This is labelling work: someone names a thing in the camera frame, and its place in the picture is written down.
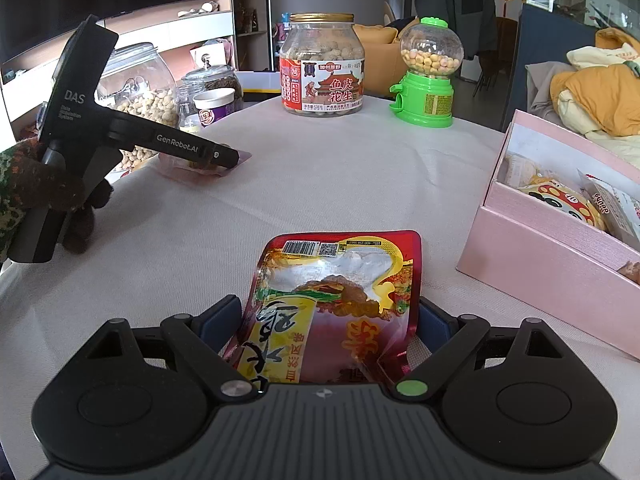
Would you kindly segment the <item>gloved camouflage hand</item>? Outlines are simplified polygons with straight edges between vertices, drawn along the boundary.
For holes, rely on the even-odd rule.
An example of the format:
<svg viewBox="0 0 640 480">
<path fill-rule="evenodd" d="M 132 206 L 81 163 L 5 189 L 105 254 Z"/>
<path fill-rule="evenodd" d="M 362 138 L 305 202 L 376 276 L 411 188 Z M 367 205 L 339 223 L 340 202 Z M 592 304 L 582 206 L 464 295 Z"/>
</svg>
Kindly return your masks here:
<svg viewBox="0 0 640 480">
<path fill-rule="evenodd" d="M 110 200 L 113 187 L 102 181 L 90 195 L 82 181 L 41 162 L 46 147 L 37 138 L 21 140 L 1 153 L 1 259 L 8 258 L 12 238 L 32 208 L 49 207 L 72 215 L 63 247 L 80 255 L 94 230 L 94 212 Z"/>
</svg>

